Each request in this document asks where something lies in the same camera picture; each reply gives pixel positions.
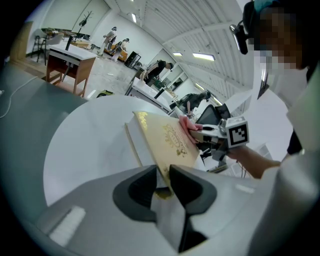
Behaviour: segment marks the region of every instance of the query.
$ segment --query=floor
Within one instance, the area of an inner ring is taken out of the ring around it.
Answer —
[[[37,56],[28,57],[29,60],[37,61]],[[45,63],[44,55],[41,54],[39,63]],[[130,69],[124,65],[120,60],[114,62],[111,60],[111,56],[103,53],[102,57],[96,58],[89,76],[89,80],[86,86],[85,98],[88,100],[94,99],[97,95],[103,91],[108,90],[114,94],[124,95],[129,87],[129,83],[136,70]],[[66,76],[64,82],[71,85],[75,80],[69,76]],[[78,84],[78,87],[83,87],[85,81]]]

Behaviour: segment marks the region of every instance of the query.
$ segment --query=cable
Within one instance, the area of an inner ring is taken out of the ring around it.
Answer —
[[[12,98],[12,96],[13,96],[17,91],[19,91],[22,87],[24,87],[25,85],[29,84],[32,80],[34,80],[34,79],[36,79],[36,78],[38,78],[38,77],[36,76],[36,77],[31,78],[31,79],[28,80],[26,83],[24,83],[23,85],[21,85],[20,87],[18,87],[17,89],[15,89],[15,90],[13,91],[13,93],[11,93],[10,98],[9,98],[8,109],[6,110],[6,112],[5,112],[2,116],[0,116],[0,119],[1,119],[1,118],[4,118],[4,117],[8,114],[8,112],[9,112],[9,110],[10,110],[10,107],[11,107],[11,98]]]

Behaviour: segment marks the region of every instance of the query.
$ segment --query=white ceiling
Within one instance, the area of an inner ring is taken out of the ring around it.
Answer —
[[[253,86],[253,55],[242,55],[229,30],[242,11],[236,0],[105,0],[119,14],[158,40],[190,79],[210,90],[219,101]],[[212,54],[215,61],[193,57]]]

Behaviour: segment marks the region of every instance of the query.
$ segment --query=workbench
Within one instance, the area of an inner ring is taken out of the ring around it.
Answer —
[[[168,101],[162,95],[155,99],[157,93],[158,92],[156,90],[146,85],[144,81],[141,81],[139,78],[135,77],[125,95],[137,97],[149,102],[164,111],[166,114],[171,112],[172,110]]]
[[[60,77],[53,84],[75,95],[84,97],[89,75],[96,57],[96,54],[72,44],[68,50],[66,50],[66,45],[64,44],[51,45],[46,69],[46,80],[49,81],[52,71],[58,71],[60,72]],[[62,81],[64,73],[75,79],[73,88],[71,88],[69,83]],[[84,80],[84,87],[77,88],[77,85]]]

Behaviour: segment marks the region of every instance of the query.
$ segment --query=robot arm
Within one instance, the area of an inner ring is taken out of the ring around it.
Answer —
[[[221,119],[218,125],[204,124],[202,130],[189,132],[200,143],[212,144],[212,158],[217,161],[221,161],[229,149],[249,142],[248,122],[243,116]]]

